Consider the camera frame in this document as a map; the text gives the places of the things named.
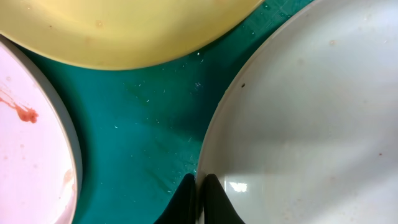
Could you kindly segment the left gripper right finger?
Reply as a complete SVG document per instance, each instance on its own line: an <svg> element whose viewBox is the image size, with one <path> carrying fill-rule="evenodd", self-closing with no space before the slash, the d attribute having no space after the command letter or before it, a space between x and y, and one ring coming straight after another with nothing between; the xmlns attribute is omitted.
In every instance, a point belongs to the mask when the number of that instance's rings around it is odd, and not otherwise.
<svg viewBox="0 0 398 224"><path fill-rule="evenodd" d="M204 224L244 224L215 174L203 181Z"/></svg>

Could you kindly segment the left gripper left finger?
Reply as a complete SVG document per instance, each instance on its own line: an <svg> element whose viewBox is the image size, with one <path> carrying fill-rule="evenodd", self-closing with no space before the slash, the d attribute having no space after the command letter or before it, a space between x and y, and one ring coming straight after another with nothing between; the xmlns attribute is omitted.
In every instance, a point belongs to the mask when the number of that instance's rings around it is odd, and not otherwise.
<svg viewBox="0 0 398 224"><path fill-rule="evenodd" d="M195 224L196 194L195 176L186 174L154 224Z"/></svg>

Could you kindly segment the white plate with orange stain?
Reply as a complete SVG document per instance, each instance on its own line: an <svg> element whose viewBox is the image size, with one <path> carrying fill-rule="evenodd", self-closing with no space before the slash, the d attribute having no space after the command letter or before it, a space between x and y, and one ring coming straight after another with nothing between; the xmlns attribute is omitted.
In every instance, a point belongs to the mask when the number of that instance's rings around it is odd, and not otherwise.
<svg viewBox="0 0 398 224"><path fill-rule="evenodd" d="M245 223L397 222L397 1L322 0L236 75L203 141Z"/></svg>

